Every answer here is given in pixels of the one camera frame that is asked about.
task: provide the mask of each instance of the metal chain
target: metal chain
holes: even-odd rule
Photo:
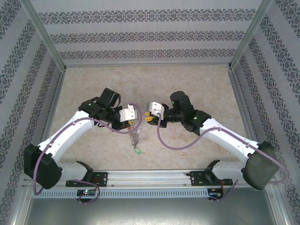
[[[133,128],[135,128],[135,122],[132,122],[131,129],[133,129]],[[130,133],[129,136],[130,136],[130,139],[132,141],[132,146],[136,147],[138,145],[139,141],[140,141],[139,134],[137,133],[137,130]]]

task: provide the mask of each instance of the black clamp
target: black clamp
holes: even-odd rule
[[[190,177],[191,185],[192,186],[219,186],[221,185],[222,181],[219,180],[212,172],[213,167],[219,162],[220,160],[212,161],[204,171],[191,171],[186,173],[187,176]],[[224,186],[231,186],[233,185],[232,179],[224,179],[223,180]]]
[[[98,187],[106,187],[107,180],[108,180],[107,172],[94,172],[89,165],[83,163],[82,161],[77,161],[77,162],[83,165],[87,169],[87,172],[84,178],[82,179],[83,181],[96,184]],[[93,186],[89,184],[83,184],[83,183],[78,183],[78,182],[68,180],[66,182],[66,187],[93,187]]]
[[[79,111],[85,111],[89,114],[89,117],[105,121],[112,125],[115,130],[122,130],[130,127],[128,121],[120,122],[120,113],[122,106],[119,106],[121,102],[121,95],[117,92],[105,88],[100,97],[94,97],[91,100],[83,102],[79,107]]]
[[[189,97],[183,91],[177,91],[170,95],[173,108],[169,109],[166,104],[162,104],[164,110],[164,120],[160,122],[161,128],[166,128],[167,123],[181,122],[182,126],[188,131],[196,135],[200,135],[200,128],[203,123],[211,119],[211,116],[201,110],[194,109]],[[158,125],[158,117],[148,121],[151,125]]]

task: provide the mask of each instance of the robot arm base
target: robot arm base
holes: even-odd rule
[[[29,144],[24,151],[24,172],[33,179],[33,172],[38,157],[42,151]],[[52,154],[45,154],[37,171],[37,182],[45,189],[52,188],[61,178],[61,170],[52,158]]]
[[[260,144],[258,149],[268,154],[272,158],[277,159],[273,146],[268,142],[263,142]],[[251,187],[257,190],[263,190],[278,169],[279,167],[275,163],[255,151],[253,154],[249,155],[249,159],[245,164],[241,161],[218,161],[214,164],[212,172],[220,180],[244,180]]]

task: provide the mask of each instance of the damask pattern wall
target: damask pattern wall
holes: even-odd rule
[[[289,171],[281,193],[292,224],[300,224],[299,15],[299,0],[273,1],[235,68],[258,140]]]
[[[0,225],[24,178],[23,151],[40,143],[61,72],[18,0],[0,1]]]
[[[228,63],[261,0],[33,0],[67,66]]]

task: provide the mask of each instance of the green tag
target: green tag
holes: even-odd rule
[[[141,151],[139,148],[137,148],[137,147],[133,147],[133,150],[134,150],[138,155],[140,155],[140,154],[142,153],[142,151]]]

